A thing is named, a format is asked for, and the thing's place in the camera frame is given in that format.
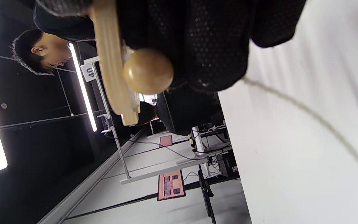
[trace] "black shirt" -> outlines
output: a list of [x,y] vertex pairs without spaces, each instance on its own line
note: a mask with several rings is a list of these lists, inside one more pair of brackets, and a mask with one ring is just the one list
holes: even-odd
[[94,23],[87,16],[56,17],[35,4],[33,19],[34,24],[41,31],[68,41],[95,39]]

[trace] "white desk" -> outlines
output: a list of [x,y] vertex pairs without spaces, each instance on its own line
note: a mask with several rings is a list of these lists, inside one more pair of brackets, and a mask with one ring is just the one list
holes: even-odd
[[[358,1],[309,0],[295,38],[247,77],[329,121],[358,152]],[[358,164],[320,123],[244,81],[219,93],[253,224],[358,224]]]

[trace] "wooden handle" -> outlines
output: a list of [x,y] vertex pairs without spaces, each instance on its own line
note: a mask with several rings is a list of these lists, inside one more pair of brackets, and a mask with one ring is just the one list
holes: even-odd
[[123,76],[121,36],[115,0],[94,0],[90,13],[95,27],[101,75],[110,105],[124,125],[138,123],[138,97]]

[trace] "black ceiling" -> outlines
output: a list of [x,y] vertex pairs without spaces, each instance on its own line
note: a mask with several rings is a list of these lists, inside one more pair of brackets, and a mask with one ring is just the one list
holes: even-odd
[[[0,0],[0,56],[11,57],[12,40],[34,27],[33,4]],[[71,66],[68,63],[65,69],[73,70]],[[72,112],[84,113],[76,75],[60,71],[60,76]],[[114,141],[93,133],[86,115],[15,125],[70,116],[61,81],[58,75],[36,76],[0,57],[0,135],[8,161],[8,168],[0,172],[0,223],[36,223],[115,152]],[[87,89],[92,93],[90,83]],[[89,95],[93,110],[101,109]],[[127,139],[129,128],[119,122],[117,126],[120,137]],[[98,130],[102,128],[98,120]]]

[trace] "wooden ball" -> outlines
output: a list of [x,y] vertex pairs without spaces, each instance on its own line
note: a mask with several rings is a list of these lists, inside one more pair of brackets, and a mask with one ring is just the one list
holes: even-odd
[[158,94],[168,89],[173,81],[172,63],[159,51],[140,49],[125,62],[124,78],[136,92]]

